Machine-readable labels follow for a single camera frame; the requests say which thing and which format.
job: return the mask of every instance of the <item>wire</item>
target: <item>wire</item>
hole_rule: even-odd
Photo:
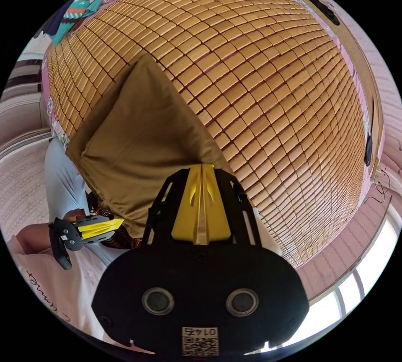
[[[389,191],[389,189],[391,188],[391,179],[389,178],[389,175],[384,171],[384,169],[381,169],[381,172],[384,172],[386,174],[387,178],[388,178],[388,189],[387,189],[387,191]]]
[[[387,188],[387,190],[384,190],[384,186],[382,186],[382,183],[381,183],[381,182],[378,182],[378,183],[376,183],[376,189],[377,189],[377,191],[378,191],[380,194],[382,194],[382,195],[384,196],[384,199],[383,199],[382,201],[380,201],[380,200],[377,200],[375,197],[370,196],[370,197],[368,197],[368,198],[366,199],[366,201],[365,201],[363,204],[366,204],[366,202],[367,202],[368,199],[374,199],[374,200],[375,200],[376,202],[378,202],[378,203],[384,203],[384,201],[385,201],[385,195],[387,194],[387,192],[388,192],[389,189],[391,188],[391,179],[389,178],[389,175],[384,171],[384,169],[381,169],[381,172],[384,172],[384,173],[386,174],[387,178],[388,178],[388,188]],[[379,188],[378,188],[377,185],[380,185],[380,186],[381,186],[382,191],[379,190]]]

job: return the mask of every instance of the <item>teal patterned fabric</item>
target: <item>teal patterned fabric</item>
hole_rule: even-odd
[[[50,36],[53,43],[59,44],[79,20],[96,13],[102,2],[103,0],[74,0],[64,14],[57,33]]]

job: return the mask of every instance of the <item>window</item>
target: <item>window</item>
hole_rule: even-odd
[[[261,350],[261,352],[268,352],[268,351],[273,351],[274,349],[276,349],[276,347],[270,348],[268,346],[268,342],[265,343],[264,348]]]
[[[363,283],[365,294],[370,291],[383,272],[394,251],[397,239],[392,225],[386,220],[372,248],[356,267]]]
[[[334,292],[310,306],[310,310],[303,323],[283,346],[291,345],[304,340],[340,319],[339,307]]]
[[[359,287],[353,274],[339,286],[339,290],[345,304],[345,312],[349,313],[360,303]]]

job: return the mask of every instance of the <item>screw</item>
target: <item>screw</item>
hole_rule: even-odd
[[[199,263],[205,263],[206,262],[206,255],[204,253],[198,253],[196,255],[196,261]]]
[[[102,323],[107,326],[107,327],[111,327],[112,326],[112,320],[109,319],[109,317],[106,316],[102,316],[100,318],[102,320]]]

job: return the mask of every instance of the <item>bamboo mat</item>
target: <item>bamboo mat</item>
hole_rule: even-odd
[[[149,52],[221,147],[294,266],[358,203],[365,148],[347,65],[293,0],[119,0],[47,54],[72,137],[117,74]]]

